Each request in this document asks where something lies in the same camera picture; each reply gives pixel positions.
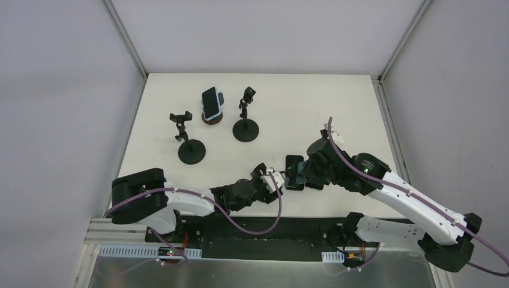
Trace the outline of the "black phone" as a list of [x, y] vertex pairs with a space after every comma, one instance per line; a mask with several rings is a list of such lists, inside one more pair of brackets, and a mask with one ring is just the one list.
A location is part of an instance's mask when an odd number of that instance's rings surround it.
[[316, 191], [322, 191], [324, 189], [324, 184], [322, 183], [315, 183], [315, 182], [306, 182], [305, 183], [306, 188], [316, 190]]
[[301, 155], [287, 155], [285, 158], [285, 189], [303, 191], [305, 185], [299, 178], [299, 165], [304, 161]]

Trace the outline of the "black round-base phone stand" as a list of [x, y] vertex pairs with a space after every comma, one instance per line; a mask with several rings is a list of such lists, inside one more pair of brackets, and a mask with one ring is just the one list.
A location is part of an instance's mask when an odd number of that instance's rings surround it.
[[248, 119], [247, 107], [249, 104], [253, 102], [253, 97], [256, 94], [256, 91], [248, 86], [244, 90], [244, 94], [242, 99], [239, 101], [239, 109], [241, 113], [239, 117], [241, 120], [237, 121], [232, 129], [233, 136], [236, 140], [240, 142], [251, 142], [255, 140], [259, 135], [259, 126], [258, 124], [252, 120]]

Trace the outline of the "brown-base phone holder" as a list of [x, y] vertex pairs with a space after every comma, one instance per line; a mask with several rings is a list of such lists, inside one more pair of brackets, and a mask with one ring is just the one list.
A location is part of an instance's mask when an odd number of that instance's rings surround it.
[[208, 125], [215, 125], [222, 120], [222, 105], [224, 96], [215, 87], [209, 88], [202, 93], [202, 120]]

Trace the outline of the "blue-cased phone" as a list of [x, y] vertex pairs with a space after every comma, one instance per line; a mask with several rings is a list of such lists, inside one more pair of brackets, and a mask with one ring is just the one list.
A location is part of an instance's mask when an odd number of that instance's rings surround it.
[[204, 120], [212, 121], [221, 115], [220, 96], [216, 87], [207, 89], [201, 94], [202, 115]]

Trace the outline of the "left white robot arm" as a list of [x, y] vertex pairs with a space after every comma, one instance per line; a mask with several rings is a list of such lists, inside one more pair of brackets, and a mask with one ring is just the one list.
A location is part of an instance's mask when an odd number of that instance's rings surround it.
[[106, 212], [118, 225], [141, 223], [167, 240], [182, 238], [183, 227], [178, 213], [207, 217], [216, 212], [228, 217], [254, 202], [280, 201], [285, 178], [273, 168], [259, 164], [250, 179], [234, 184], [197, 190], [171, 182], [169, 186], [161, 168], [152, 168], [112, 181], [112, 206]]

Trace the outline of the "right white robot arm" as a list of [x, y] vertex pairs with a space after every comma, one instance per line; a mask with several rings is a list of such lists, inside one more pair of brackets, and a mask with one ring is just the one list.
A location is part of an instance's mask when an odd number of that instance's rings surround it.
[[448, 272], [459, 272], [470, 261], [472, 236], [461, 227], [478, 233], [482, 219], [476, 214], [460, 214], [437, 204], [380, 159], [368, 153], [350, 156], [327, 137], [312, 143], [307, 155], [306, 160], [292, 165], [297, 170], [297, 184], [317, 190], [338, 185], [380, 201], [409, 220], [399, 223], [350, 212], [340, 228], [345, 244], [354, 246], [363, 241], [399, 246]]

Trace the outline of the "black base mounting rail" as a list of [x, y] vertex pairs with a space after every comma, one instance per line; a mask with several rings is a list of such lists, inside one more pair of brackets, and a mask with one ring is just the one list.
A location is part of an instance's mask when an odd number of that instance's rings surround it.
[[172, 244], [186, 241], [188, 248], [200, 249], [206, 259], [320, 262], [323, 252], [361, 246], [359, 237], [340, 231], [345, 220], [282, 217], [270, 232], [251, 235], [218, 215], [183, 215], [176, 231], [162, 238]]

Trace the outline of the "right aluminium frame post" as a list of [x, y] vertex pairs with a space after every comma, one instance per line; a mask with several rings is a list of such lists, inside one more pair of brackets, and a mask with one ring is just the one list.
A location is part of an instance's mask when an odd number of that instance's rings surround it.
[[406, 27], [401, 39], [397, 43], [389, 60], [387, 61], [384, 68], [382, 69], [382, 72], [378, 76], [380, 84], [383, 84], [390, 75], [390, 73], [392, 72], [394, 66], [396, 65], [396, 62], [403, 55], [404, 50], [406, 49], [406, 46], [408, 45], [415, 30], [418, 28], [420, 22], [422, 21], [427, 11], [433, 4], [434, 0], [423, 0], [420, 2], [420, 5], [418, 6], [416, 12], [412, 16], [412, 19], [409, 22], [408, 26]]

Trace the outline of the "aluminium frame post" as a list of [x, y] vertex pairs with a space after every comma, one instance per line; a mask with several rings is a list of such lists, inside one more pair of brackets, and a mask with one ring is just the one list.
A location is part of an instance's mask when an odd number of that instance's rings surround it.
[[135, 48], [133, 40], [131, 39], [127, 31], [127, 28], [125, 27], [121, 19], [121, 16], [115, 7], [114, 2], [112, 0], [101, 0], [101, 3], [103, 4], [107, 15], [109, 16], [109, 19], [112, 22], [113, 27], [115, 28], [120, 40], [122, 41], [139, 75], [141, 76], [142, 80], [146, 82], [149, 73], [147, 72], [147, 69], [143, 64], [141, 57], [137, 49]]
[[412, 19], [409, 22], [408, 26], [406, 27], [401, 39], [397, 43], [389, 60], [387, 61], [384, 68], [382, 69], [382, 72], [378, 76], [380, 84], [383, 84], [390, 75], [390, 73], [392, 72], [394, 66], [396, 65], [396, 62], [403, 55], [404, 50], [406, 49], [406, 46], [408, 45], [415, 30], [418, 28], [420, 22], [422, 21], [427, 11], [433, 4], [434, 0], [423, 0], [420, 2], [420, 5], [418, 6], [416, 12], [412, 16]]

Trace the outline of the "left aluminium frame post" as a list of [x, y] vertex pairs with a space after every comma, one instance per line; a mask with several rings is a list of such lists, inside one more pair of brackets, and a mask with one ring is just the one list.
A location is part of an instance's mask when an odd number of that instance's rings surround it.
[[101, 3], [103, 4], [107, 15], [109, 16], [109, 19], [112, 22], [113, 27], [115, 28], [120, 40], [122, 41], [139, 75], [141, 76], [142, 80], [146, 82], [149, 73], [147, 72], [147, 69], [143, 64], [141, 57], [137, 49], [135, 48], [133, 40], [131, 39], [127, 31], [127, 28], [125, 27], [121, 19], [121, 16], [115, 7], [114, 2], [112, 0], [101, 0]]

